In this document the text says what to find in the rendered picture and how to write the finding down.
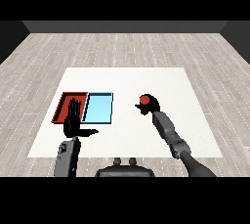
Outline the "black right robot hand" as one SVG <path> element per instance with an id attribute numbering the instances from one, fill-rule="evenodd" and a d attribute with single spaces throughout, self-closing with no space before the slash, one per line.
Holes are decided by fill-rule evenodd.
<path id="1" fill-rule="evenodd" d="M 159 112 L 160 105 L 158 103 L 158 100 L 155 97 L 151 96 L 150 94 L 145 94 L 145 95 L 148 95 L 150 98 L 150 106 L 147 108 L 148 112 Z M 140 111 L 146 109 L 146 107 L 143 107 L 140 104 L 136 105 L 136 108 L 138 108 Z"/>

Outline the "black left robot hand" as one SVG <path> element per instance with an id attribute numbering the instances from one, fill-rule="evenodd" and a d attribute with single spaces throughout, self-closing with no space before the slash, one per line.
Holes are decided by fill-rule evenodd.
<path id="1" fill-rule="evenodd" d="M 69 101 L 67 116 L 63 123 L 63 133 L 66 138 L 89 137 L 98 133 L 97 129 L 80 128 L 80 107 L 81 103 L 75 98 Z"/>

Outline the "small red can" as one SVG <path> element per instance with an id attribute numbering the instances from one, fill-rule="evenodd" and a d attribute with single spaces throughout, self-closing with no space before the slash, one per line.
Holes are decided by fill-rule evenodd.
<path id="1" fill-rule="evenodd" d="M 147 108 L 150 106 L 150 98 L 148 95 L 142 95 L 140 97 L 140 105 L 143 107 L 146 107 L 145 110 L 141 110 L 141 114 L 142 115 L 147 115 L 148 114 L 148 110 Z"/>

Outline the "red shallow open box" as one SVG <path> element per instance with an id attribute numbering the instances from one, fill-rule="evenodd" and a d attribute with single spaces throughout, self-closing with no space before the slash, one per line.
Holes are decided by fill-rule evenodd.
<path id="1" fill-rule="evenodd" d="M 68 113 L 68 105 L 72 99 L 75 99 L 80 103 L 80 119 L 82 122 L 84 119 L 84 110 L 87 97 L 87 92 L 63 92 L 51 122 L 54 124 L 64 123 L 64 119 L 67 117 Z"/>

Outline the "light blue shallow open box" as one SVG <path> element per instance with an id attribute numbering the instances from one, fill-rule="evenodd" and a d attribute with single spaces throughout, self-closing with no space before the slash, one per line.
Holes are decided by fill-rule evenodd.
<path id="1" fill-rule="evenodd" d="M 91 92 L 82 114 L 83 124 L 111 124 L 113 94 Z"/>

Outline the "dark grey robot body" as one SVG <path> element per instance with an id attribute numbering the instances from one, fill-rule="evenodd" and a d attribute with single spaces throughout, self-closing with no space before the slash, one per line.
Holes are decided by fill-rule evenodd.
<path id="1" fill-rule="evenodd" d="M 138 166 L 134 157 L 129 158 L 128 165 L 122 165 L 121 158 L 116 157 L 113 165 L 99 169 L 96 177 L 154 177 L 154 173 L 149 168 Z"/>

